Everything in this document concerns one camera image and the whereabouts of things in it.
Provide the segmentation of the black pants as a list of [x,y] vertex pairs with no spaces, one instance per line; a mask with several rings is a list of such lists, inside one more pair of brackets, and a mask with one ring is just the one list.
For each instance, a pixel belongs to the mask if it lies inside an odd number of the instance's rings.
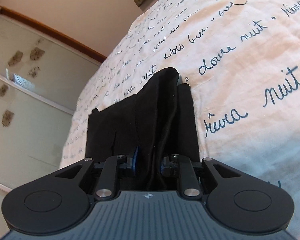
[[141,190],[162,190],[161,162],[179,154],[199,161],[199,146],[190,86],[179,84],[172,67],[152,75],[143,88],[88,118],[86,157],[96,162],[124,154],[135,160]]

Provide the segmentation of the frosted glass wardrobe door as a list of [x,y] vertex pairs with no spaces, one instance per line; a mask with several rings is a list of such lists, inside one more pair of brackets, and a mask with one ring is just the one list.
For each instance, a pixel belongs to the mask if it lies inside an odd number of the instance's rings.
[[0,14],[0,190],[57,170],[77,99],[99,66]]

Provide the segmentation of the white script-print bedspread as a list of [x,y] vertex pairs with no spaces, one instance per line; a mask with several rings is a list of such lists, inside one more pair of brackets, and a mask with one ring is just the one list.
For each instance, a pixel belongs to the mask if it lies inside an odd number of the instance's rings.
[[286,190],[300,239],[300,0],[158,0],[85,85],[60,166],[84,157],[93,109],[166,67],[191,87],[200,156]]

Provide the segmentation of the brown wooden door frame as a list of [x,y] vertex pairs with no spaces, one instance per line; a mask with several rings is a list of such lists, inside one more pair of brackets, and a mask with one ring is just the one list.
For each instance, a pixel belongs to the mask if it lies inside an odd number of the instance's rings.
[[29,18],[25,15],[22,15],[16,11],[13,11],[11,9],[7,9],[6,7],[0,6],[0,14],[7,16],[8,18],[11,18],[19,23],[22,23],[28,27],[31,27],[34,30],[37,30],[51,38],[54,38],[55,40],[62,42],[63,44],[83,53],[84,55],[96,60],[99,63],[102,63],[106,60],[106,56],[102,55],[101,53],[87,47],[86,45],[82,44],[81,42],[76,41],[73,38],[70,38],[69,36],[52,29],[48,27],[47,25],[38,22],[37,20],[34,20],[32,18]]

